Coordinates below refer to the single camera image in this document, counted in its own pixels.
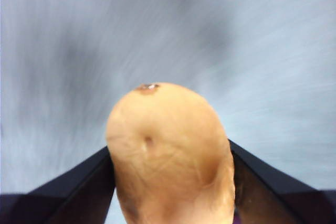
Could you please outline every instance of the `blemish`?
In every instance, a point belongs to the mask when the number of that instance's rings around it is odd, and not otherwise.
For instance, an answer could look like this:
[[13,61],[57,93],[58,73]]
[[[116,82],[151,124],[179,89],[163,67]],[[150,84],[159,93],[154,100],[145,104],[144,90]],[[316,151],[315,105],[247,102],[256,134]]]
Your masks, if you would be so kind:
[[150,136],[145,137],[145,144],[147,148],[151,148],[154,145],[153,139]]
[[136,90],[143,90],[143,91],[154,91],[157,89],[160,85],[157,83],[150,83],[150,84],[141,84],[136,88]]

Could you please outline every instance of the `potato skin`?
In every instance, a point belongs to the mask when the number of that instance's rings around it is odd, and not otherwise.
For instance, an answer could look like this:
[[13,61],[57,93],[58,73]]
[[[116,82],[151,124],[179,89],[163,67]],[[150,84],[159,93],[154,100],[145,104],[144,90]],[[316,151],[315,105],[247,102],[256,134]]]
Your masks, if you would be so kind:
[[106,139],[128,223],[232,223],[233,158],[203,97],[141,85],[114,106]]

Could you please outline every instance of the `gray background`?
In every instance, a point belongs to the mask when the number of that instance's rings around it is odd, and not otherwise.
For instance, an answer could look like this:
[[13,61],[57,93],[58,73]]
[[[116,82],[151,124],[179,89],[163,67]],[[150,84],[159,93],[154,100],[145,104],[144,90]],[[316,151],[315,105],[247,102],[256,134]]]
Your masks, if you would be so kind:
[[[197,91],[237,144],[336,188],[336,0],[1,5],[3,193],[32,190],[104,147],[114,103],[153,81]],[[123,223],[117,207],[107,223]]]

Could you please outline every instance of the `brown root vegetable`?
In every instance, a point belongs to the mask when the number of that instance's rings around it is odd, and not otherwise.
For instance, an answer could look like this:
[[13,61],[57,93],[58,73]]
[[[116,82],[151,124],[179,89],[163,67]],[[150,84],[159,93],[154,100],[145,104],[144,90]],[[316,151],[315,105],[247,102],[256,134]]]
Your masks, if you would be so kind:
[[213,108],[171,83],[141,85],[113,108],[106,132],[128,224],[231,224],[234,164]]

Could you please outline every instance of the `blurred background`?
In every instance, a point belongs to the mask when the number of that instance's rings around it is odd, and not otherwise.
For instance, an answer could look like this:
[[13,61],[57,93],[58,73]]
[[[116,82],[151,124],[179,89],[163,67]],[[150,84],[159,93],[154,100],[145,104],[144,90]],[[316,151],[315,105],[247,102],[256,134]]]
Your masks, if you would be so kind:
[[[336,188],[336,0],[1,0],[1,190],[28,192],[106,145],[140,83],[182,84],[228,137]],[[107,223],[124,223],[114,197]]]

